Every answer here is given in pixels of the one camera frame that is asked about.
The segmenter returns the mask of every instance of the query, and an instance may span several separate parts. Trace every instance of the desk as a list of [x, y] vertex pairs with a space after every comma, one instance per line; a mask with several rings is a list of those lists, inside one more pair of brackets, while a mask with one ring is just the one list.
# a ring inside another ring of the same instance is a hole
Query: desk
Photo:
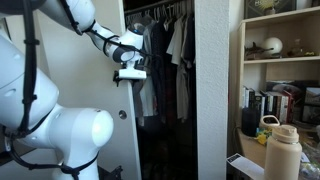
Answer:
[[[308, 131], [313, 131], [313, 130], [298, 129], [300, 141], [304, 141], [304, 142], [313, 141], [312, 139], [310, 139], [310, 137], [307, 136], [306, 132]], [[237, 129], [237, 134], [238, 134], [242, 155], [248, 158], [249, 160], [251, 160], [252, 162], [258, 164], [262, 168], [264, 168], [266, 150], [267, 150], [266, 146], [259, 144], [257, 140], [253, 139], [253, 137], [244, 135], [241, 129]]]

